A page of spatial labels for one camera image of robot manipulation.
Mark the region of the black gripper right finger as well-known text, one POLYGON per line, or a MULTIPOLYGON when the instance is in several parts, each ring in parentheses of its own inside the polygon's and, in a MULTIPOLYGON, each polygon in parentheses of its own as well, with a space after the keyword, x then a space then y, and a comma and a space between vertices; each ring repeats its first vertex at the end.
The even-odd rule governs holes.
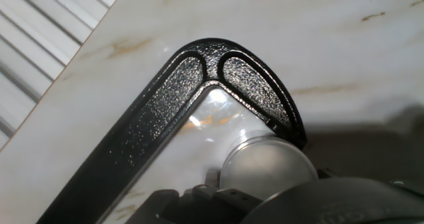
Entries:
MULTIPOLYGON (((332 170, 328 168, 324 169, 317 169, 317 174, 319 179, 326 179, 326 178, 341 178, 341 175, 338 175, 334 173, 332 170)), ((419 182, 412 182, 410 180, 401 180, 401 179, 394 179, 388 181, 388 184, 397 186, 403 190, 406 190, 408 192, 411 192, 419 197, 423 197, 423 184, 419 182)))

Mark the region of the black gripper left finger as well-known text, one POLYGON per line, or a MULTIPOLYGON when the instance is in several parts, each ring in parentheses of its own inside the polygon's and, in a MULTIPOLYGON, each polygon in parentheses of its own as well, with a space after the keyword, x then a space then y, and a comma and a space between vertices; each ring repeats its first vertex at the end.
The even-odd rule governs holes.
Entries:
POLYGON ((125 224, 234 224, 240 223, 261 199, 236 189, 220 190, 201 184, 180 195, 158 190, 125 224))

